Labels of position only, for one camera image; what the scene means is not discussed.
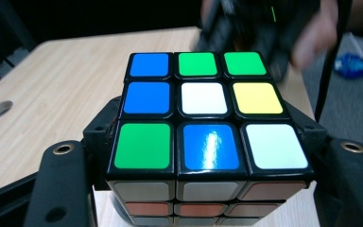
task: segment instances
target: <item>wooden table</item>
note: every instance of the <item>wooden table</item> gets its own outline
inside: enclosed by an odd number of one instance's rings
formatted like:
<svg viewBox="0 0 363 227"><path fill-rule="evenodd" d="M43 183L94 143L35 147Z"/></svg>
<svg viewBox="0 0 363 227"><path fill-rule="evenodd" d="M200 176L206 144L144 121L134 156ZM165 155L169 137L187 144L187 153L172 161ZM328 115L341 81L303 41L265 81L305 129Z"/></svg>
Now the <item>wooden table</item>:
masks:
<svg viewBox="0 0 363 227"><path fill-rule="evenodd" d="M136 32L41 44L0 80L0 187L38 171L43 152L82 131L120 96L130 53L191 51L195 27ZM285 100L312 115L300 72L278 85ZM319 226L312 192L302 190L255 226ZM112 208L111 192L97 192L100 226L127 226Z"/></svg>

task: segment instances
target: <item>rubik's cube top face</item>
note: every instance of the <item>rubik's cube top face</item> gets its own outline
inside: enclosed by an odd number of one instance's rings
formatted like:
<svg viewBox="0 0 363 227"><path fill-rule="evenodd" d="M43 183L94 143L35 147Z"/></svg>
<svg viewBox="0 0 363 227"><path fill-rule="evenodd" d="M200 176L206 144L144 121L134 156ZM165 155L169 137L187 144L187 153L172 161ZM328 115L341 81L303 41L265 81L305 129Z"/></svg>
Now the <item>rubik's cube top face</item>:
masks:
<svg viewBox="0 0 363 227"><path fill-rule="evenodd" d="M107 178L136 225L248 225L312 169L259 53L135 53Z"/></svg>

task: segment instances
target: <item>green sticker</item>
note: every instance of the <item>green sticker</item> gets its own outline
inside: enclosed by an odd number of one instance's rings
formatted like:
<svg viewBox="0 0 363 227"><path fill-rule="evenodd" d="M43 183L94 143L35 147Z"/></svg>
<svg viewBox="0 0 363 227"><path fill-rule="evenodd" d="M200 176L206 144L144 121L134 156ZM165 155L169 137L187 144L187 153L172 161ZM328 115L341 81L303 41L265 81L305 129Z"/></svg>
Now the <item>green sticker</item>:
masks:
<svg viewBox="0 0 363 227"><path fill-rule="evenodd" d="M263 76L267 73L261 57L255 52L226 53L225 61L233 76Z"/></svg>
<svg viewBox="0 0 363 227"><path fill-rule="evenodd" d="M213 53L181 53L179 70L182 76L215 76L217 74Z"/></svg>
<svg viewBox="0 0 363 227"><path fill-rule="evenodd" d="M167 168L170 165L170 143L167 124L125 124L120 130L114 165L118 168Z"/></svg>

